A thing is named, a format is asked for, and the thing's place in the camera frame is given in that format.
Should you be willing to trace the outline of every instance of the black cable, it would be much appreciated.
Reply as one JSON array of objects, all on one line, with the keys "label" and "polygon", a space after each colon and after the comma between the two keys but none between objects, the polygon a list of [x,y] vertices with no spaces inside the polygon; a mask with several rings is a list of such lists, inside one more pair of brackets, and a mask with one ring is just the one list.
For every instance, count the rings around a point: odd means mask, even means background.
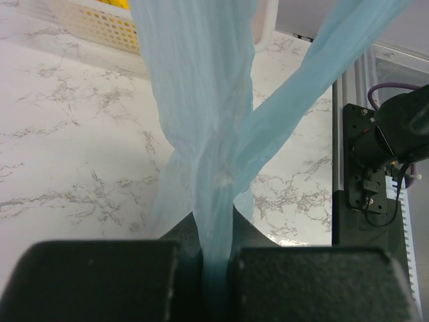
[{"label": "black cable", "polygon": [[380,227],[385,227],[390,225],[396,218],[397,215],[397,210],[398,210],[398,205],[400,203],[400,194],[401,194],[401,187],[402,187],[402,180],[404,179],[405,173],[407,171],[407,169],[411,166],[411,164],[409,163],[405,163],[400,170],[400,173],[397,176],[397,186],[396,186],[396,198],[395,198],[395,212],[393,213],[392,218],[387,222],[384,223],[382,225],[376,225],[373,222],[371,222],[368,218],[368,208],[369,208],[369,200],[371,198],[371,196],[369,196],[368,194],[368,200],[367,200],[367,206],[365,208],[365,219],[367,220],[368,224],[370,224],[371,226],[375,227],[375,228],[380,228]]}]

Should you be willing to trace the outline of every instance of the white marble surface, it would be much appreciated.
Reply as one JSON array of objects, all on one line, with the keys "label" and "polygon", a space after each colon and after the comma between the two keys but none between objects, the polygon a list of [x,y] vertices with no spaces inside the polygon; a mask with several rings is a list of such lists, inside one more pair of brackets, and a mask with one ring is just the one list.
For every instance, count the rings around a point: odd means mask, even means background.
[{"label": "white marble surface", "polygon": [[[0,0],[0,290],[35,242],[142,238],[172,152],[138,56],[16,6]],[[256,107],[308,47],[273,35],[253,64]],[[330,244],[331,102],[328,91],[252,185],[253,222],[279,244]]]}]

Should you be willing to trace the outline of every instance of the white plastic basket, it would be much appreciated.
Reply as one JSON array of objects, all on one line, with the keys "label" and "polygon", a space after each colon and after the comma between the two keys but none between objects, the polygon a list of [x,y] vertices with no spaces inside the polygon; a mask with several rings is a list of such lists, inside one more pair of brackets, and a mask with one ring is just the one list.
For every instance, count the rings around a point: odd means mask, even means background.
[{"label": "white plastic basket", "polygon": [[[74,36],[139,54],[137,30],[129,10],[95,0],[45,0]],[[257,0],[252,19],[255,50],[265,49],[277,19],[278,0]]]}]

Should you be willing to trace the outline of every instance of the white wall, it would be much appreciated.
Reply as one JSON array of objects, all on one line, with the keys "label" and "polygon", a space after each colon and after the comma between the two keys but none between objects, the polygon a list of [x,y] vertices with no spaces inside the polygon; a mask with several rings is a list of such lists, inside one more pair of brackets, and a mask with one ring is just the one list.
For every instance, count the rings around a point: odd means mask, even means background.
[{"label": "white wall", "polygon": [[[280,0],[277,29],[314,38],[336,0]],[[429,0],[414,0],[386,29],[380,40],[429,54]]]}]

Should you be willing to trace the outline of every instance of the plastic bag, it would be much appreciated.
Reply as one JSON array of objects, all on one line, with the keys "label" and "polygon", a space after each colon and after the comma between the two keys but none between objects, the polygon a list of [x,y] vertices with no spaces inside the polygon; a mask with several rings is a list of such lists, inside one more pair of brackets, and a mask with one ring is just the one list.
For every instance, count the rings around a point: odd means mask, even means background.
[{"label": "plastic bag", "polygon": [[193,211],[208,304],[226,303],[232,209],[308,108],[411,1],[340,0],[302,66],[252,111],[255,0],[130,0],[160,123],[176,149],[160,174],[154,237]]}]

